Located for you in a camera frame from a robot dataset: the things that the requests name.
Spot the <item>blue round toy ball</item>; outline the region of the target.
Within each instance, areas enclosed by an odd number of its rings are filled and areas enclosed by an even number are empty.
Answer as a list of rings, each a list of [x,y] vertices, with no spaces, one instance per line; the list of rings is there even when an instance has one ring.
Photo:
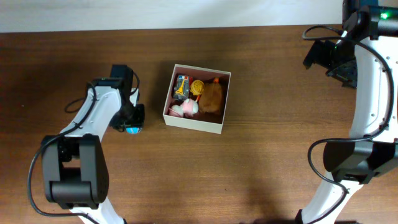
[[[140,127],[127,127],[126,132],[129,134],[138,134],[140,133],[142,128]]]

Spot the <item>red grey toy truck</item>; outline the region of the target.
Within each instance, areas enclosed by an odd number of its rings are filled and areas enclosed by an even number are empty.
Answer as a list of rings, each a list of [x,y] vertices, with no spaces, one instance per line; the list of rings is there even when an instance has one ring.
[[[190,86],[193,82],[193,78],[188,75],[179,74],[175,82],[173,90],[173,98],[175,100],[184,101],[189,97]]]

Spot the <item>pink white toy figure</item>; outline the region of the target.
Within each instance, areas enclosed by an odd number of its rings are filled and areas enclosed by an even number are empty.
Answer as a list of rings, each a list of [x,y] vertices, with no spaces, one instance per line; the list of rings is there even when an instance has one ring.
[[[168,107],[167,114],[178,118],[192,118],[199,112],[197,96],[186,100],[173,99]]]

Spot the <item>white cardboard box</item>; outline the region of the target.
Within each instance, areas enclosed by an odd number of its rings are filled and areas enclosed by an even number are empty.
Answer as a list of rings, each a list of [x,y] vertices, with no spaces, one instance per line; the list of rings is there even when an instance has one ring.
[[[214,113],[198,113],[195,114],[192,118],[178,118],[170,116],[169,108],[172,105],[177,104],[177,101],[172,98],[172,90],[175,86],[175,82],[177,81],[177,75],[188,75],[194,80],[198,79],[204,82],[210,81],[214,78],[219,78],[221,87],[223,88],[223,103],[220,115]],[[230,78],[230,72],[175,64],[162,112],[166,125],[221,134],[224,124],[226,105],[228,101]]]

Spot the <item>yellow plastic cage ball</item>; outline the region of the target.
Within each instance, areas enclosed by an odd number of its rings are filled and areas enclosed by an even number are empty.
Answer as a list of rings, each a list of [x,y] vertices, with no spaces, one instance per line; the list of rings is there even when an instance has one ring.
[[[205,84],[201,80],[194,80],[190,85],[190,91],[193,95],[202,95],[204,91]]]

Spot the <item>brown plush toy with orange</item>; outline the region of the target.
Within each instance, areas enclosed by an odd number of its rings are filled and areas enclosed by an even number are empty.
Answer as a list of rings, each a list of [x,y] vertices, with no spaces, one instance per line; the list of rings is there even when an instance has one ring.
[[[224,90],[225,87],[220,83],[219,78],[214,78],[211,82],[205,83],[198,102],[199,112],[220,115],[224,106]]]

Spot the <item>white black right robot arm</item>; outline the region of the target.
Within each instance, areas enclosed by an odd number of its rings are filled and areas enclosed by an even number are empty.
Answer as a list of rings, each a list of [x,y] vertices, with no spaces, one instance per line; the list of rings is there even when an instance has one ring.
[[[343,1],[342,28],[314,37],[303,61],[356,90],[349,138],[322,139],[321,184],[296,223],[334,223],[371,179],[397,167],[397,9],[377,1]]]

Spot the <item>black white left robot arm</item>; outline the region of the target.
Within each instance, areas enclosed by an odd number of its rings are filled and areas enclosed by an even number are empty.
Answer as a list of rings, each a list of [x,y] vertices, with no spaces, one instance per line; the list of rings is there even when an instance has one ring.
[[[137,133],[145,118],[139,87],[131,78],[102,78],[86,86],[81,108],[59,134],[43,138],[44,195],[84,223],[125,223],[109,198],[109,172],[101,146],[108,127]]]

